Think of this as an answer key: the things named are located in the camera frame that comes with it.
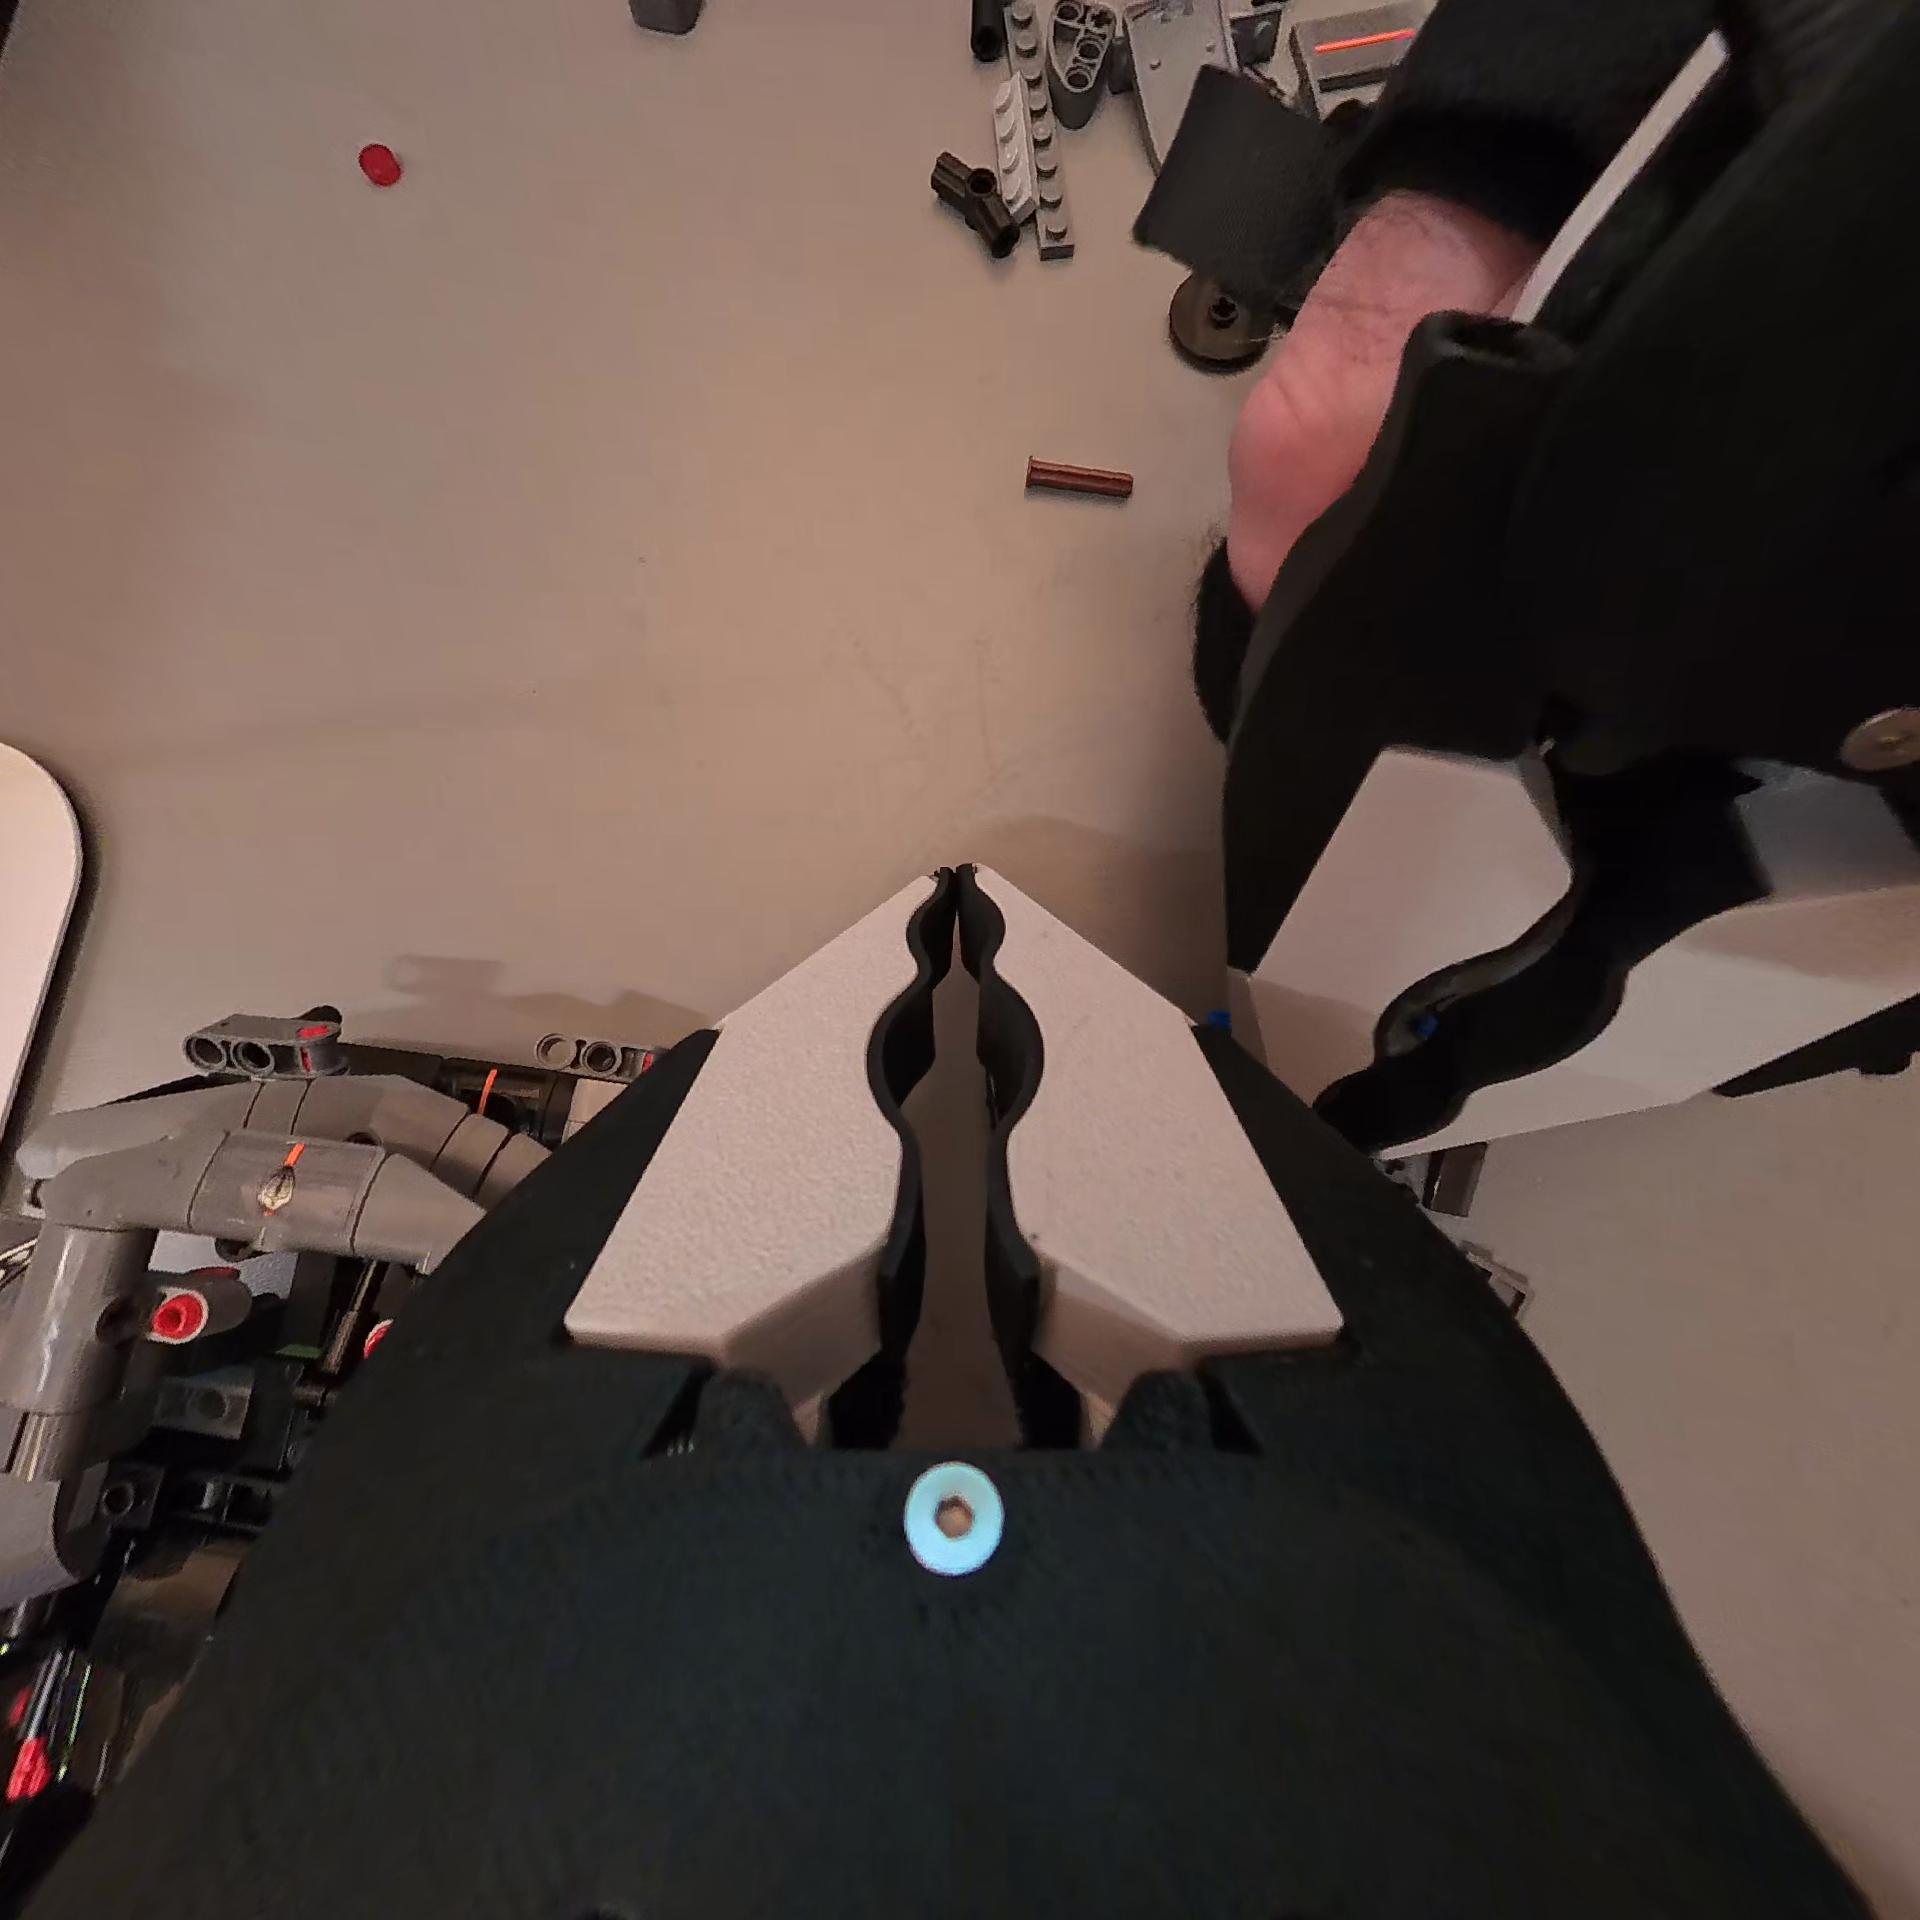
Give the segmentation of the white adjustable stand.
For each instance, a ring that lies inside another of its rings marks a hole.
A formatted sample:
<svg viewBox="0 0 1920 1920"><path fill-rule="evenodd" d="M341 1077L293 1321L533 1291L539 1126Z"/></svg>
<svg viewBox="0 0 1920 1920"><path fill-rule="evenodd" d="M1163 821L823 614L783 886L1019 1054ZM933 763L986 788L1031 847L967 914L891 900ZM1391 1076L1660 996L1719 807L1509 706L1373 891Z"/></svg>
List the white adjustable stand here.
<svg viewBox="0 0 1920 1920"><path fill-rule="evenodd" d="M66 788L4 744L4 1124L34 1057L80 884L83 830Z"/></svg>

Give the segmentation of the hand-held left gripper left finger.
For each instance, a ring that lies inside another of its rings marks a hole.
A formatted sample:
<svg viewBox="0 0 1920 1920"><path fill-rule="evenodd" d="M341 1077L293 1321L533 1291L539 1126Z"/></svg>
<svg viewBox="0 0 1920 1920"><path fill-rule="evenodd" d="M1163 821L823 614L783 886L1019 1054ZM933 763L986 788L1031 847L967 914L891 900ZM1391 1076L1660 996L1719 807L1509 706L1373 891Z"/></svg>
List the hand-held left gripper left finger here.
<svg viewBox="0 0 1920 1920"><path fill-rule="evenodd" d="M900 1436L927 1284L924 1151L957 876L937 868L719 1024L566 1310L573 1344L770 1377L837 1447Z"/></svg>

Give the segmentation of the black lego pin connector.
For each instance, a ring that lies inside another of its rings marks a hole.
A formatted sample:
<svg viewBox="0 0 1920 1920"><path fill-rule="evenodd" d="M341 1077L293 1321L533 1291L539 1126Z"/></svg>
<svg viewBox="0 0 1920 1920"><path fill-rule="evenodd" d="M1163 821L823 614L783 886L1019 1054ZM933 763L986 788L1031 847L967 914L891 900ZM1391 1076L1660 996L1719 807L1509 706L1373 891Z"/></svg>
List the black lego pin connector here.
<svg viewBox="0 0 1920 1920"><path fill-rule="evenodd" d="M941 151L933 164L929 188L960 223L967 223L991 260L1007 260L1021 243L1021 218L1000 198L989 167Z"/></svg>

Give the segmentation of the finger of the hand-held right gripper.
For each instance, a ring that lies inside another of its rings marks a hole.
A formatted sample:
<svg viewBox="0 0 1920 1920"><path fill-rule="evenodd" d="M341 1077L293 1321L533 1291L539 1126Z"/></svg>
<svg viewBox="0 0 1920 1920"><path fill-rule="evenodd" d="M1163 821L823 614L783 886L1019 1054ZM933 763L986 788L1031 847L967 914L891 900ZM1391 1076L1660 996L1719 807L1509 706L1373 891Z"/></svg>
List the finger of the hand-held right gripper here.
<svg viewBox="0 0 1920 1920"><path fill-rule="evenodd" d="M1621 1113L1621 821L1547 763L1387 751L1264 948L1236 1038L1333 1130L1557 1130Z"/></svg>
<svg viewBox="0 0 1920 1920"><path fill-rule="evenodd" d="M1527 971L1350 1077L1369 1156L1651 1113L1919 996L1919 843L1881 786L1799 774L1677 821Z"/></svg>

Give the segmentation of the grey lego wedge plate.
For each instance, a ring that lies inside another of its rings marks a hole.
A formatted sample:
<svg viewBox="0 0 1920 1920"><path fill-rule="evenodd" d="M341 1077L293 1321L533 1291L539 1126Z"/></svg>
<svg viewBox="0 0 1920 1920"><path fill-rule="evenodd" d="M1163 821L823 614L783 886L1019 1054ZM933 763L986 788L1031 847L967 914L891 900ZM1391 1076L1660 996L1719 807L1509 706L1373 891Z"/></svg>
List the grey lego wedge plate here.
<svg viewBox="0 0 1920 1920"><path fill-rule="evenodd" d="M1154 176L1181 131L1199 76L1237 71L1229 3L1123 3L1121 24L1136 76L1136 110Z"/></svg>

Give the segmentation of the grey lego car model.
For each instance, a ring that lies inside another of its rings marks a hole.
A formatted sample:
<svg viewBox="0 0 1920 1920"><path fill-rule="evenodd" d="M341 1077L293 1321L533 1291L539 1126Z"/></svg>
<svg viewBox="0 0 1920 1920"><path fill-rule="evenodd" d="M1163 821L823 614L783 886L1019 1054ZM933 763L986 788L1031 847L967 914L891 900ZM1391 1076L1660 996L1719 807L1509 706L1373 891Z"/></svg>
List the grey lego car model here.
<svg viewBox="0 0 1920 1920"><path fill-rule="evenodd" d="M536 1068L230 1018L47 1120L4 1223L4 1861L83 1820L401 1310L659 1048Z"/></svg>

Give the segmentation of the person's right hand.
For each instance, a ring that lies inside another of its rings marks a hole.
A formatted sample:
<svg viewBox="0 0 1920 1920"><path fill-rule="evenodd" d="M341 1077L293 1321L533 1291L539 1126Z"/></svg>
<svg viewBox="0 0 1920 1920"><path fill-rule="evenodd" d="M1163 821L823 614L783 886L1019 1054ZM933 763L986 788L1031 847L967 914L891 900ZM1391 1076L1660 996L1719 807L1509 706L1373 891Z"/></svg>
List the person's right hand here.
<svg viewBox="0 0 1920 1920"><path fill-rule="evenodd" d="M1367 466L1417 326L1507 314L1540 257L1430 196L1391 193L1357 218L1236 421L1226 563L1253 611Z"/></svg>

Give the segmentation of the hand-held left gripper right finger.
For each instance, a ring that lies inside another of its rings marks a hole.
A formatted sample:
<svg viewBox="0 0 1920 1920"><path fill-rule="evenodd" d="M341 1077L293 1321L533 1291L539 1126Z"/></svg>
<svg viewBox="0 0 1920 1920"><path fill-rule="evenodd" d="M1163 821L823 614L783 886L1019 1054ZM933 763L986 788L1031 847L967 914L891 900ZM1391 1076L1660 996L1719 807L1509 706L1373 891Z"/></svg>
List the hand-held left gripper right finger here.
<svg viewBox="0 0 1920 1920"><path fill-rule="evenodd" d="M1071 1450L1147 1376L1327 1350L1344 1316L1187 1011L994 868L957 871L979 987L986 1291L1021 1437Z"/></svg>

